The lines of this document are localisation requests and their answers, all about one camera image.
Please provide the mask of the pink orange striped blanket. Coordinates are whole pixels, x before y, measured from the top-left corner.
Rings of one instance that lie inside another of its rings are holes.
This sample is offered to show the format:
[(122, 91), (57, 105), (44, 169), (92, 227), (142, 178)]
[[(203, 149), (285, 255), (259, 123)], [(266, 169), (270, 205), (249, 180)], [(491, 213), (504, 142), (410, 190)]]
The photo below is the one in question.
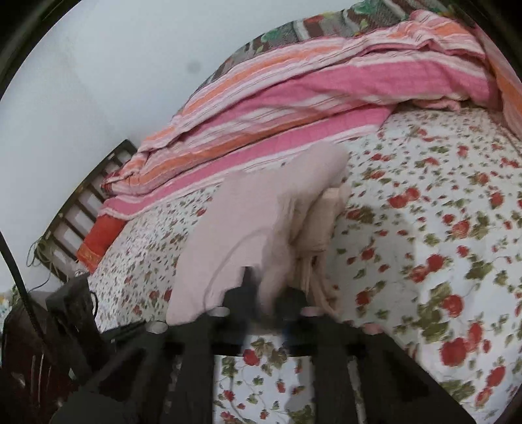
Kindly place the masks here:
[(521, 81), (493, 41), (429, 10), (352, 36), (321, 36), (232, 57), (163, 130), (103, 182), (102, 213), (130, 220), (261, 158), (382, 125), (395, 105), (473, 101), (521, 130)]

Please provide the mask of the dark patterned floral quilt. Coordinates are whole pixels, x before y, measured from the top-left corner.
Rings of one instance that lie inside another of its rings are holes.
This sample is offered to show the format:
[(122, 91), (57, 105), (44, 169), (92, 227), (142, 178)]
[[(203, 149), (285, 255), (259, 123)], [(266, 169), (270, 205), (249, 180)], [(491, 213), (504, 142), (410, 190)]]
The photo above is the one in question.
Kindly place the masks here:
[(395, 26), (415, 10), (449, 14), (440, 1), (366, 0), (334, 12), (293, 20), (259, 35), (236, 50), (199, 86), (204, 88), (230, 71), (235, 65), (268, 51), (321, 37), (352, 38), (381, 27)]

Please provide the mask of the dark wooden footboard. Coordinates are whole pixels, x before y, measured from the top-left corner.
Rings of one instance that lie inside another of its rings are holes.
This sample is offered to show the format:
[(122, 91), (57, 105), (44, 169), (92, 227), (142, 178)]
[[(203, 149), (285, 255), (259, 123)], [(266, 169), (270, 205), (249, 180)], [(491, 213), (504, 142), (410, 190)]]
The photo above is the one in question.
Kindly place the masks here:
[(128, 162), (135, 152), (131, 141), (119, 143), (73, 190), (35, 242), (35, 259), (58, 281), (65, 283), (73, 276), (76, 253), (108, 199), (102, 189), (103, 179)]

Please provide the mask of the orange red pillow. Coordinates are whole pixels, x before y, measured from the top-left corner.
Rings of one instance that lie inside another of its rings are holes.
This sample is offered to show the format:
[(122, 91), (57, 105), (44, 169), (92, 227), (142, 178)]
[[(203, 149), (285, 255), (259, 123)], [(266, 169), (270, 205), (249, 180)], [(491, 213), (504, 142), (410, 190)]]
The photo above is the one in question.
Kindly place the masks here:
[(127, 222), (116, 217), (102, 215), (97, 218), (92, 229), (81, 243), (76, 253), (80, 262), (89, 273), (94, 273), (103, 256), (114, 240), (122, 232)]

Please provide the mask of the light pink knit garment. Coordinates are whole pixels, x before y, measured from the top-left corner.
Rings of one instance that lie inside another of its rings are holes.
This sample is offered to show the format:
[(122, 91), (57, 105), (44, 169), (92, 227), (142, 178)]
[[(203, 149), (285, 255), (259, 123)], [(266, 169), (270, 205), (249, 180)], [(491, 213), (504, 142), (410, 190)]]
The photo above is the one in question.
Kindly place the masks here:
[(321, 142), (281, 167), (228, 177), (181, 252), (167, 323), (189, 323), (219, 306), (246, 267), (260, 279), (255, 304), (262, 317), (274, 314), (287, 287), (335, 314), (326, 253), (348, 201), (341, 181), (347, 164), (344, 147)]

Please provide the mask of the floral white bed sheet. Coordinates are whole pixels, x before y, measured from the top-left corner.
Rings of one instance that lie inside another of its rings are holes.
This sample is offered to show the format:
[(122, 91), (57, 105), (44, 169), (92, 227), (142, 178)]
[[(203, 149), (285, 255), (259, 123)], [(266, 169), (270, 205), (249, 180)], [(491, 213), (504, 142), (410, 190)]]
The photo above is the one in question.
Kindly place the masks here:
[[(340, 317), (377, 323), (473, 417), (521, 387), (521, 141), (477, 108), (403, 109), (342, 145), (351, 196), (327, 251)], [(187, 238), (219, 185), (130, 221), (90, 277), (100, 331), (164, 320)], [(312, 423), (308, 359), (251, 336), (217, 358), (216, 423)]]

